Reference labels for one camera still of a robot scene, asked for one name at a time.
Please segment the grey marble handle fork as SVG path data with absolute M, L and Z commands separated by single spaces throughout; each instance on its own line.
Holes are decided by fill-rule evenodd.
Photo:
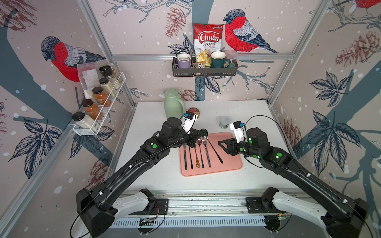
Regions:
M 203 143 L 204 148 L 205 148 L 205 153 L 206 153 L 206 156 L 207 156 L 208 166 L 211 168 L 211 162 L 210 162 L 210 157 L 209 157 L 208 148 L 207 148 L 207 139 L 203 138 L 202 139 L 202 143 Z

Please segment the teal handle fork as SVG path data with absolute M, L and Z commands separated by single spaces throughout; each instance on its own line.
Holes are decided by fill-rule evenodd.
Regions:
M 187 165 L 186 145 L 183 145 L 183 154 L 184 154 L 184 166 L 185 166 L 185 170 L 187 170 L 188 165 Z

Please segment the black spoon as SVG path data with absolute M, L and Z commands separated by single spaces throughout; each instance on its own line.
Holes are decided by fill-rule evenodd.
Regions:
M 204 137 L 204 138 L 205 138 L 206 141 L 209 142 L 210 146 L 212 147 L 213 151 L 215 152 L 215 154 L 216 154 L 217 158 L 219 159 L 220 163 L 223 164 L 224 162 L 223 162 L 222 158 L 221 158 L 220 155 L 217 153 L 216 149 L 214 148 L 213 144 L 210 142 L 210 140 L 208 139 L 208 137 L 206 136 L 206 137 Z
M 192 162 L 192 156 L 191 156 L 191 148 L 188 146 L 188 149 L 189 149 L 189 156 L 190 156 L 190 165 L 191 165 L 191 169 L 193 170 L 193 162 Z

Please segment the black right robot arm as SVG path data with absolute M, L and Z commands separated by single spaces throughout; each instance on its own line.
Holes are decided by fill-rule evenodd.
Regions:
M 267 213 L 289 212 L 325 229 L 332 238 L 358 238 L 366 224 L 369 208 L 361 198 L 352 199 L 335 190 L 303 168 L 285 150 L 270 145 L 267 134 L 259 128 L 249 129 L 246 141 L 235 138 L 219 141 L 226 154 L 253 157 L 260 164 L 292 182 L 309 195 L 314 202 L 289 196 L 277 188 L 269 187 L 260 199 L 252 204 L 255 209 Z

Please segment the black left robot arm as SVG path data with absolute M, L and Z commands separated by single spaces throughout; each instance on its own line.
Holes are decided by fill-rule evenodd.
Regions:
M 107 180 L 92 189 L 83 188 L 76 194 L 78 216 L 89 235 L 96 238 L 106 232 L 116 220 L 119 209 L 114 203 L 119 196 L 144 172 L 169 155 L 171 148 L 193 146 L 208 136 L 206 129 L 192 128 L 195 119 L 185 124 L 180 119 L 169 118 L 162 129 L 147 139 L 136 154 Z

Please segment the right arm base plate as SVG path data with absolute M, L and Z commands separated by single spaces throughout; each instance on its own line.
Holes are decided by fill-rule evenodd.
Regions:
M 269 199 L 263 199 L 261 197 L 246 197 L 245 203 L 249 214 L 285 213 L 284 211 L 277 209 L 272 200 Z

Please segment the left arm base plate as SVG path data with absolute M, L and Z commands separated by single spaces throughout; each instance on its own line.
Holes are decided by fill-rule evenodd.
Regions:
M 167 215 L 169 199 L 155 199 L 149 201 L 149 204 L 140 212 L 134 212 L 130 215 Z

